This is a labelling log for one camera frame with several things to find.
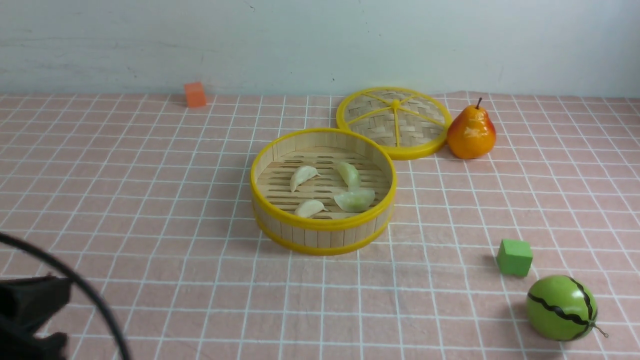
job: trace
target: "yellow rim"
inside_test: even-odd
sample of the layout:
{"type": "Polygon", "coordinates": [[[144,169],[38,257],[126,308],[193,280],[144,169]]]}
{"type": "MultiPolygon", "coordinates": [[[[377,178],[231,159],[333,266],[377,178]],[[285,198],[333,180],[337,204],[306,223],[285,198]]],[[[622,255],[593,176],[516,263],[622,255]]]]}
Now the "yellow rim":
{"type": "Polygon", "coordinates": [[[307,255],[314,255],[314,256],[335,256],[335,255],[342,255],[342,254],[347,254],[349,252],[353,252],[356,250],[360,250],[363,247],[367,246],[368,244],[372,243],[375,239],[377,239],[380,234],[382,234],[382,232],[384,230],[387,230],[387,226],[389,224],[389,222],[391,221],[391,217],[393,215],[393,211],[391,211],[391,213],[389,214],[389,218],[387,219],[387,221],[385,221],[385,223],[378,229],[376,230],[375,233],[371,234],[368,238],[362,240],[362,241],[358,241],[357,243],[353,243],[351,245],[347,245],[347,246],[343,246],[343,247],[336,247],[336,248],[330,248],[330,249],[319,249],[317,247],[309,247],[309,246],[304,246],[304,245],[299,245],[296,243],[293,243],[289,240],[285,240],[281,237],[279,237],[278,235],[274,234],[271,232],[271,230],[269,230],[258,218],[257,214],[255,213],[255,209],[253,210],[253,215],[255,217],[255,221],[256,223],[258,223],[258,227],[260,227],[260,230],[262,230],[262,232],[271,240],[273,240],[275,243],[279,244],[280,246],[289,249],[291,251],[295,251],[295,252],[300,252],[302,254],[307,254],[307,255]]]}
{"type": "Polygon", "coordinates": [[[447,110],[447,108],[440,103],[439,101],[437,101],[436,99],[422,94],[420,92],[414,91],[414,90],[409,90],[409,89],[405,89],[405,88],[396,88],[393,86],[381,86],[381,87],[376,87],[376,88],[368,88],[366,90],[362,90],[360,92],[357,93],[353,93],[351,95],[349,95],[347,98],[345,98],[341,103],[340,106],[338,106],[338,111],[336,114],[336,123],[338,125],[338,128],[344,131],[347,131],[351,134],[355,134],[350,128],[349,125],[351,123],[354,123],[358,120],[362,120],[364,118],[366,118],[368,115],[371,115],[372,113],[368,113],[365,115],[361,115],[360,117],[358,117],[357,119],[354,119],[350,122],[346,122],[344,120],[344,110],[347,107],[347,105],[355,98],[359,97],[359,96],[368,96],[371,97],[373,99],[379,100],[385,104],[388,105],[388,107],[386,108],[382,108],[382,109],[378,109],[374,112],[378,112],[378,111],[383,111],[383,110],[389,110],[389,109],[393,109],[394,111],[394,116],[396,118],[396,146],[395,147],[389,147],[389,146],[380,146],[380,148],[383,149],[384,152],[386,152],[391,159],[393,160],[413,160],[413,159],[419,159],[419,158],[423,158],[425,156],[429,156],[432,155],[434,153],[436,153],[437,151],[439,151],[446,143],[447,143],[447,130],[449,128],[449,126],[451,125],[451,122],[453,122],[453,119],[451,118],[451,114],[449,113],[449,110],[447,110]],[[422,117],[427,121],[430,122],[435,122],[437,124],[441,124],[443,127],[443,131],[442,133],[440,133],[440,135],[438,135],[437,138],[435,138],[434,140],[425,143],[423,145],[420,146],[413,146],[413,147],[400,147],[399,146],[399,129],[398,129],[398,121],[397,121],[397,109],[395,109],[392,105],[391,102],[386,101],[384,99],[380,99],[379,97],[376,97],[374,95],[371,95],[371,92],[375,92],[375,91],[380,91],[380,90],[394,90],[394,91],[398,91],[398,92],[406,92],[411,94],[411,96],[409,96],[406,99],[403,99],[400,104],[404,103],[405,101],[407,101],[408,99],[414,99],[416,97],[422,97],[425,98],[429,101],[431,101],[441,112],[442,115],[444,116],[444,124],[439,122],[439,121],[435,121],[431,118],[422,116],[421,114],[415,114],[413,113],[413,111],[408,110],[408,109],[401,109],[402,111],[405,111],[407,113],[412,113],[418,117],[422,117]]]}
{"type": "Polygon", "coordinates": [[[393,199],[396,196],[396,186],[397,186],[397,177],[396,177],[396,168],[394,167],[394,162],[391,160],[391,157],[384,151],[384,149],[376,144],[373,140],[366,138],[360,134],[356,134],[351,131],[344,131],[340,129],[332,129],[332,128],[319,128],[319,129],[306,129],[301,131],[296,131],[294,133],[285,135],[281,138],[278,138],[271,142],[269,145],[265,146],[262,151],[258,153],[253,161],[253,165],[251,166],[251,192],[253,193],[253,198],[257,201],[258,205],[271,217],[277,219],[280,222],[285,224],[301,227],[308,230],[319,230],[319,231],[338,231],[350,229],[352,227],[358,227],[362,224],[365,224],[380,215],[383,211],[385,211],[389,206],[392,205],[393,199]],[[311,219],[311,218],[301,218],[296,215],[290,214],[284,210],[278,209],[274,205],[272,205],[262,193],[258,189],[258,184],[255,181],[255,168],[258,165],[259,160],[264,154],[272,147],[274,147],[277,143],[284,141],[288,138],[292,138],[294,136],[306,134],[306,133],[343,133],[349,136],[353,136],[355,138],[359,138],[376,148],[376,150],[380,151],[382,155],[384,155],[387,163],[391,167],[391,187],[387,196],[384,197],[375,205],[372,209],[367,210],[361,214],[355,215],[353,217],[339,219],[339,220],[322,220],[322,219],[311,219]]]}

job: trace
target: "orange cube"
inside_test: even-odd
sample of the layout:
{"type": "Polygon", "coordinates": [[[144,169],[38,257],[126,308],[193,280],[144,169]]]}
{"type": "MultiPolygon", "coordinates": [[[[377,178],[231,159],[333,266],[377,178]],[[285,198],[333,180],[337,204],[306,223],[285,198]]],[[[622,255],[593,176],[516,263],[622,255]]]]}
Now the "orange cube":
{"type": "Polygon", "coordinates": [[[207,97],[201,82],[184,84],[184,93],[187,96],[188,108],[199,108],[207,105],[207,97]]]}

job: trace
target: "watermelon stripe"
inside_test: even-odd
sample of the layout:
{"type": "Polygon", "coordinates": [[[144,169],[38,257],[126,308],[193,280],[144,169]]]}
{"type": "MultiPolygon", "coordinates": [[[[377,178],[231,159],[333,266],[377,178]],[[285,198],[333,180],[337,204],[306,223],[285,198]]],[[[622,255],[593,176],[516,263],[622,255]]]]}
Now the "watermelon stripe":
{"type": "Polygon", "coordinates": [[[587,295],[587,293],[584,291],[584,286],[582,286],[581,283],[577,282],[573,277],[569,277],[569,280],[571,280],[571,282],[574,283],[578,287],[578,290],[580,290],[580,292],[582,293],[584,304],[587,305],[589,320],[593,321],[593,307],[591,306],[591,298],[589,298],[589,295],[587,295]]]}
{"type": "Polygon", "coordinates": [[[580,338],[582,335],[584,335],[585,332],[589,331],[589,329],[590,329],[589,325],[585,326],[584,329],[578,332],[570,341],[580,338]]]}
{"type": "Polygon", "coordinates": [[[583,326],[589,325],[589,322],[586,320],[583,320],[579,315],[565,314],[564,311],[559,306],[549,305],[543,298],[534,296],[532,293],[528,293],[527,296],[529,297],[529,299],[542,305],[542,307],[544,307],[545,310],[555,313],[559,318],[563,320],[571,321],[578,325],[583,325],[583,326]]]}

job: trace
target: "pear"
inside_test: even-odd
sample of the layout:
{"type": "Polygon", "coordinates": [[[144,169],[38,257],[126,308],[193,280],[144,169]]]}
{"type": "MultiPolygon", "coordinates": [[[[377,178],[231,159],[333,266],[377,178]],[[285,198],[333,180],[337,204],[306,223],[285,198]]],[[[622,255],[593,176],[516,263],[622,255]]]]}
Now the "pear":
{"type": "Polygon", "coordinates": [[[447,130],[447,143],[451,152],[463,160],[475,159],[488,154],[495,145],[495,127],[486,109],[476,105],[467,106],[453,120],[447,130]]]}

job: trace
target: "green cube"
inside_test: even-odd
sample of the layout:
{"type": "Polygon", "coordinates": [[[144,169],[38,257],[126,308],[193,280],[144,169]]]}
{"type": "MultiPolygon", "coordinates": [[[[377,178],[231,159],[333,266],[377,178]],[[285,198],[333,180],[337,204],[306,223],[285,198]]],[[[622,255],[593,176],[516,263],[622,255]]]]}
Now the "green cube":
{"type": "Polygon", "coordinates": [[[497,260],[498,268],[504,275],[525,277],[531,268],[533,252],[526,241],[502,239],[497,260]]]}

